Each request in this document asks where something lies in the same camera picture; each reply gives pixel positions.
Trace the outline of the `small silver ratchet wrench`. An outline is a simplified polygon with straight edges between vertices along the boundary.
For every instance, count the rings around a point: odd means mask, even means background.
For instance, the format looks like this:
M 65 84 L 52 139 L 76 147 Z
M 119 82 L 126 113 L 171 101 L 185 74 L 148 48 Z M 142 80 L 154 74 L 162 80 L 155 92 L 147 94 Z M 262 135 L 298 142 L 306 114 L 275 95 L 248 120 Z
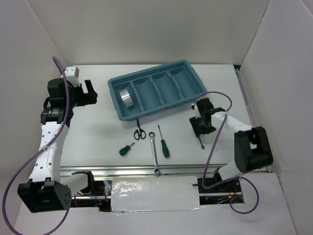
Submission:
M 200 136 L 198 137 L 198 140 L 199 140 L 199 142 L 200 142 L 201 149 L 202 149 L 202 150 L 205 150 L 205 146 L 204 146 L 204 144 L 202 143 L 202 140 L 201 140 L 201 137 L 200 137 Z

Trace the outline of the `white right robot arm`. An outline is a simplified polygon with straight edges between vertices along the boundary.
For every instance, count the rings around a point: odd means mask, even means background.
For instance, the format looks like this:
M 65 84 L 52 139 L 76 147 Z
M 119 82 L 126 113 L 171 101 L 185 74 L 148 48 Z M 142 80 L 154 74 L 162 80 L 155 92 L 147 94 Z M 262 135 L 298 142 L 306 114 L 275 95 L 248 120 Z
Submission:
M 265 128 L 253 127 L 235 119 L 228 114 L 231 107 L 232 101 L 226 110 L 221 107 L 215 108 L 209 98 L 196 100 L 191 105 L 196 115 L 189 121 L 196 138 L 200 139 L 201 135 L 218 130 L 204 173 L 208 170 L 220 134 L 225 133 L 234 141 L 234 160 L 214 171 L 213 184 L 206 185 L 205 176 L 202 177 L 201 183 L 196 184 L 205 190 L 214 188 L 223 192 L 230 186 L 230 182 L 240 179 L 244 174 L 273 164 L 273 155 Z

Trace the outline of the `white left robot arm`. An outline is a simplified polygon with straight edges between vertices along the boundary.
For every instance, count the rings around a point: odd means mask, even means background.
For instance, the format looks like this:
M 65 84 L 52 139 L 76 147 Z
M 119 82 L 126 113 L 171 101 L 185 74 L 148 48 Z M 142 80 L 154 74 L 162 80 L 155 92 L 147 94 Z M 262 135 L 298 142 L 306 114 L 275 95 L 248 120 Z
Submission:
M 47 84 L 49 96 L 41 113 L 42 138 L 40 154 L 28 182 L 19 184 L 18 195 L 32 213 L 63 211 L 70 208 L 71 199 L 79 192 L 92 195 L 96 182 L 91 171 L 76 171 L 62 180 L 60 163 L 66 135 L 73 117 L 73 108 L 97 102 L 97 93 L 90 80 L 82 84 L 52 79 Z

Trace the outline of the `white tape roll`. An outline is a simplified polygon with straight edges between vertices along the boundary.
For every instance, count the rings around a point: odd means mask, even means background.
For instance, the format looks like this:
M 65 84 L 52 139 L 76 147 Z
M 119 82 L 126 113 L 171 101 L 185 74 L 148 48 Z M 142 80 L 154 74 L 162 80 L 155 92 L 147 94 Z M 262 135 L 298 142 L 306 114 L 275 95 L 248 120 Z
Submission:
M 131 95 L 127 89 L 122 90 L 119 94 L 120 94 L 120 97 L 121 97 L 124 105 L 126 106 L 126 108 L 130 108 L 130 107 L 134 106 L 134 102 L 133 102 Z

